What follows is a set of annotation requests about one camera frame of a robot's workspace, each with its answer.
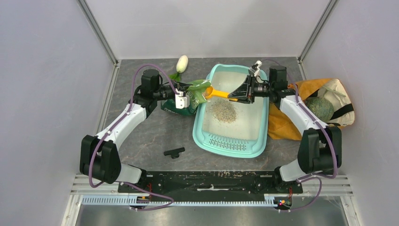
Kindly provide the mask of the green litter bag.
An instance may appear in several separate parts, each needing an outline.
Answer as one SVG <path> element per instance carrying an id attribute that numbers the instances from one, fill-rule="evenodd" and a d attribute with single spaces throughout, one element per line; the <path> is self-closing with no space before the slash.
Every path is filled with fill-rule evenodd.
<path id="1" fill-rule="evenodd" d="M 189 116 L 197 112 L 200 104 L 206 103 L 205 91 L 211 87 L 210 80 L 194 80 L 188 83 L 180 83 L 185 88 L 181 91 L 184 96 L 179 97 L 177 102 L 174 99 L 164 100 L 161 102 L 161 110 L 176 113 L 178 115 Z"/>

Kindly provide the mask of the orange plastic scoop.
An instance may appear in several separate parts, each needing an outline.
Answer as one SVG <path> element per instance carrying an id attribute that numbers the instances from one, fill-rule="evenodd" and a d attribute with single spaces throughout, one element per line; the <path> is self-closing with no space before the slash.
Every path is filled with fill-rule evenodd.
<path id="1" fill-rule="evenodd" d="M 230 101 L 235 101 L 235 102 L 238 101 L 238 99 L 236 99 L 236 98 L 229 98 L 228 97 L 229 93 L 216 90 L 212 86 L 207 87 L 205 89 L 205 91 L 202 93 L 202 95 L 205 99 L 211 99 L 213 97 L 220 97 L 220 98 L 228 99 Z"/>

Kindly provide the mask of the teal plastic litter box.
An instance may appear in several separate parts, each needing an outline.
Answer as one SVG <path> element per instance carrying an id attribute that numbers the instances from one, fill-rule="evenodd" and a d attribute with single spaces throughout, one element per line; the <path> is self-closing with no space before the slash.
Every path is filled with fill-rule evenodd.
<path id="1" fill-rule="evenodd" d="M 267 144 L 269 100 L 257 97 L 252 104 L 230 101 L 236 108 L 237 119 L 224 123 L 211 114 L 211 105 L 218 99 L 224 98 L 213 97 L 198 106 L 192 132 L 196 145 L 233 158 L 255 158 L 262 154 Z"/>

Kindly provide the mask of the black bag clip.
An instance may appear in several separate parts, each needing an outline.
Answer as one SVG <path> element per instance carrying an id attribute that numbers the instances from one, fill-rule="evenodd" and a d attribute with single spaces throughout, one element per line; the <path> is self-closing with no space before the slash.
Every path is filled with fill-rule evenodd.
<path id="1" fill-rule="evenodd" d="M 170 156 L 171 159 L 176 159 L 176 158 L 179 158 L 180 153 L 182 153 L 184 151 L 185 151 L 185 148 L 184 147 L 180 147 L 180 148 L 177 148 L 177 149 L 164 151 L 163 154 L 164 154 L 164 156 Z"/>

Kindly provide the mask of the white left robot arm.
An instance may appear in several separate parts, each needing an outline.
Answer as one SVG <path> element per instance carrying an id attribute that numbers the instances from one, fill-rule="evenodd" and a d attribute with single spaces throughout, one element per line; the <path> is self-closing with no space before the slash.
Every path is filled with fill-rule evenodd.
<path id="1" fill-rule="evenodd" d="M 82 139 L 80 172 L 88 176 L 91 187 L 129 182 L 136 192 L 147 188 L 148 180 L 142 176 L 144 170 L 123 164 L 118 149 L 131 132 L 151 115 L 159 101 L 173 99 L 178 109 L 188 107 L 190 103 L 186 95 L 190 84 L 172 80 L 169 76 L 166 76 L 167 84 L 164 84 L 160 72 L 157 69 L 145 70 L 141 84 L 132 88 L 131 99 L 122 113 L 96 135 L 86 135 Z"/>

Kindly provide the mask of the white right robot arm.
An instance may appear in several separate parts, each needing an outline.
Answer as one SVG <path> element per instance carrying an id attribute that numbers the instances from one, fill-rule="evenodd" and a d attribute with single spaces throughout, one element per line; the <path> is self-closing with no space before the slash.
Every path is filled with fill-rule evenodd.
<path id="1" fill-rule="evenodd" d="M 271 180 L 272 188 L 282 193 L 290 188 L 291 181 L 335 178 L 342 160 L 341 130 L 318 119 L 300 99 L 297 87 L 289 88 L 286 67 L 271 66 L 268 80 L 263 80 L 258 75 L 260 66 L 259 61 L 253 64 L 243 83 L 227 97 L 243 104 L 254 103 L 256 97 L 267 97 L 302 136 L 297 158 L 278 168 L 276 177 Z"/>

